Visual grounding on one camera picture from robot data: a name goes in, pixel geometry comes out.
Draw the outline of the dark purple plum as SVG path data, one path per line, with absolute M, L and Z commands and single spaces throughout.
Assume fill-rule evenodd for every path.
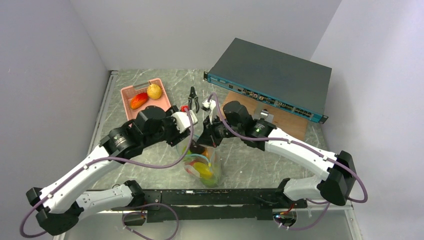
M 191 154 L 203 155 L 207 149 L 202 145 L 191 145 L 189 151 Z

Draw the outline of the clear zip top bag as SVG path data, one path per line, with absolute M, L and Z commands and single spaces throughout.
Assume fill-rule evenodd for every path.
M 196 178 L 207 188 L 215 188 L 221 184 L 222 164 L 215 148 L 203 146 L 202 153 L 191 150 L 182 159 L 184 170 Z

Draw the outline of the yellow bell pepper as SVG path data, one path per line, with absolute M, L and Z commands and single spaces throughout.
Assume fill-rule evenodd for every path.
M 193 167 L 199 173 L 200 178 L 211 178 L 214 175 L 210 167 L 202 162 L 195 162 Z

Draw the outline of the green cabbage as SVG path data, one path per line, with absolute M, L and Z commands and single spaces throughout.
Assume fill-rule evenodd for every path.
M 200 182 L 207 188 L 216 188 L 219 186 L 220 184 L 220 180 L 219 178 L 217 178 L 216 176 L 212 176 L 210 178 L 200 178 Z

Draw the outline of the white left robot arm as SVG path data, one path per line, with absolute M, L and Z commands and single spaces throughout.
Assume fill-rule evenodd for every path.
M 89 187 L 122 165 L 133 164 L 134 157 L 149 146 L 161 142 L 175 146 L 185 138 L 192 138 L 197 121 L 192 110 L 149 106 L 135 119 L 112 129 L 82 162 L 59 180 L 27 191 L 31 211 L 42 233 L 60 235 L 80 220 L 104 210 L 142 208 L 145 193 L 135 180 L 102 191 L 90 191 Z

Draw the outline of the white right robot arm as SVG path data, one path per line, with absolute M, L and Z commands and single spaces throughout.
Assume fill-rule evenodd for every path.
M 287 208 L 300 199 L 322 198 L 337 206 L 344 206 L 350 200 L 358 181 L 350 153 L 314 147 L 264 118 L 253 119 L 238 101 L 226 103 L 220 112 L 218 103 L 207 99 L 202 109 L 208 111 L 209 116 L 203 121 L 203 132 L 197 140 L 200 145 L 216 148 L 223 139 L 239 138 L 251 148 L 287 158 L 314 174 L 303 179 L 284 179 L 275 194 L 280 207 Z

